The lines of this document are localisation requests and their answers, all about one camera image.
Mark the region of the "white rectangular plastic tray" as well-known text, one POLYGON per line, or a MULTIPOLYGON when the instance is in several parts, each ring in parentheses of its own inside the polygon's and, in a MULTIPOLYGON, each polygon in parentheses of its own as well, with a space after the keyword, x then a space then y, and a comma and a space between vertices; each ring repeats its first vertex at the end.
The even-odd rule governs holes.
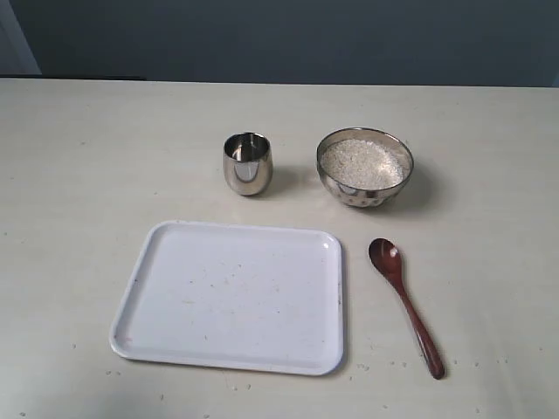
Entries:
POLYGON ((342 246, 320 230, 159 223, 109 342, 132 361, 328 374, 344 354, 342 246))

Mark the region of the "small steel cup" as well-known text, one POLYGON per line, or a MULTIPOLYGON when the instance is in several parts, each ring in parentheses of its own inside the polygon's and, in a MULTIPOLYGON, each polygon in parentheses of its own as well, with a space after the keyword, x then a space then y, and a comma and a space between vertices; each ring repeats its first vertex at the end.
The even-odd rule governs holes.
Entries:
POLYGON ((257 133, 234 134, 224 143, 224 179, 241 196, 263 193, 273 178, 269 140, 257 133))

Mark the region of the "dark red wooden spoon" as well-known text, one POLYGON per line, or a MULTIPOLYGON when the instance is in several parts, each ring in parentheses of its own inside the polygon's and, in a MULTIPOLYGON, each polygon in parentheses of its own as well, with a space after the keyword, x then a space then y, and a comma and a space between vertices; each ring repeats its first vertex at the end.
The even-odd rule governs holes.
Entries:
POLYGON ((391 284, 408 314, 426 366, 435 380, 445 377, 445 365, 430 332, 421 320, 404 285, 404 262, 399 249, 386 238, 375 238, 369 244, 369 259, 376 270, 391 284))

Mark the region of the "steel bowl of rice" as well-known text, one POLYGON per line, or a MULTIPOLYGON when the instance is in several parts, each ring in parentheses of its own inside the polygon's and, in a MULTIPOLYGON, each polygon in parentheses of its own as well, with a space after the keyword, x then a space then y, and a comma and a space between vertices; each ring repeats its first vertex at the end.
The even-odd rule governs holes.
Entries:
POLYGON ((323 187, 339 202, 374 208, 395 198, 415 166, 397 137, 373 128, 348 127, 324 137, 316 149, 323 187))

